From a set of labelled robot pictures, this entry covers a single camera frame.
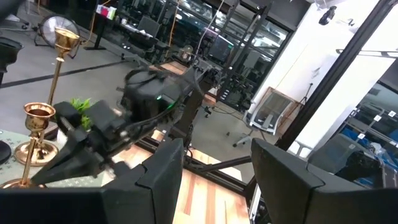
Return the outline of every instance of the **concrete floor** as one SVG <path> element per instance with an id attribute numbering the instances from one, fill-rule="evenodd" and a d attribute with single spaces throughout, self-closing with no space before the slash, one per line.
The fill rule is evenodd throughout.
<path id="1" fill-rule="evenodd" d="M 53 74 L 56 52 L 50 47 L 34 46 L 33 32 L 12 32 L 0 28 L 0 35 L 24 45 L 19 52 L 17 62 L 10 65 L 9 72 L 4 74 L 3 83 L 10 84 L 18 80 Z M 81 35 L 88 36 L 87 30 L 82 30 Z M 66 58 L 62 72 L 107 65 L 120 61 L 121 53 L 129 55 L 128 52 L 106 40 L 102 40 L 101 45 L 105 46 L 107 50 L 80 49 L 75 59 Z M 137 64 L 132 62 L 120 63 L 62 76 L 58 80 L 54 103 L 69 101 L 71 98 L 91 98 L 93 102 L 105 100 L 110 106 L 115 107 L 117 100 L 121 97 L 121 93 L 116 91 L 116 87 L 123 84 L 124 76 L 136 66 Z M 47 101 L 51 82 L 51 79 L 47 79 L 0 89 L 1 129 L 29 134 L 24 127 L 25 113 L 22 107 L 33 101 Z M 249 155 L 250 144 L 232 147 L 234 142 L 244 136 L 243 133 L 249 132 L 246 125 L 237 117 L 220 113 L 213 113 L 209 118 L 200 116 L 193 132 L 193 146 L 219 161 Z M 254 133 L 253 136 L 261 138 L 259 133 Z M 276 142 L 274 136 L 266 135 L 266 138 L 269 142 Z M 251 164 L 240 165 L 236 168 L 242 172 L 245 182 L 248 182 L 254 174 Z"/>

